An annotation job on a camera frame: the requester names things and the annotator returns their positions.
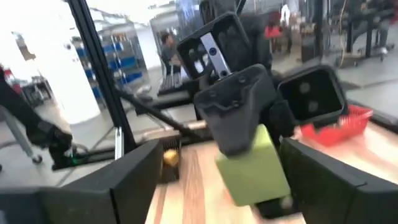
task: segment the green cube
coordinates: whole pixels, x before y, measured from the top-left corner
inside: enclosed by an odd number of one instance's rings
[[[252,149],[247,154],[227,159],[220,153],[216,165],[237,206],[290,194],[278,154],[263,124],[257,127]]]

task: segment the red basket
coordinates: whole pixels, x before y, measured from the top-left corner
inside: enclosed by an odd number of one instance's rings
[[[368,125],[373,110],[349,105],[349,115],[340,118],[340,126],[325,127],[315,131],[312,124],[301,127],[303,137],[312,139],[324,146],[334,146],[353,136],[362,134]]]

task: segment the cable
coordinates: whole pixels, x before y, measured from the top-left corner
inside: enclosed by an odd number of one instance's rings
[[[81,149],[84,153],[79,153],[77,149]],[[68,156],[74,164],[79,164],[81,160],[88,158],[89,151],[90,150],[82,144],[72,143]]]
[[[343,32],[343,14],[344,14],[344,10],[346,8],[346,4],[347,4],[347,0],[344,0],[343,3],[343,7],[341,8],[341,12],[340,12],[340,18],[339,18],[339,35],[340,35],[340,47],[343,49],[342,53],[341,53],[341,60],[340,60],[340,65],[339,68],[343,65],[343,61],[346,55],[346,49],[344,48],[344,43],[343,43],[343,37],[342,37],[342,32]]]

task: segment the wooden surface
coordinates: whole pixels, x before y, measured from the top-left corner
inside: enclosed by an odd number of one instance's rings
[[[362,136],[324,148],[301,140],[336,159],[398,184],[398,137],[374,124]],[[183,148],[181,179],[155,191],[147,224],[304,224],[301,215],[261,220],[250,207],[236,207],[215,166],[213,142]]]

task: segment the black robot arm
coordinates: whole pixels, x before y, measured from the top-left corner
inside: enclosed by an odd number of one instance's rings
[[[44,121],[27,103],[18,95],[4,79],[4,71],[0,75],[0,105],[14,115],[26,128],[29,141],[41,148],[59,147],[70,145],[72,135],[62,131],[56,125]]]

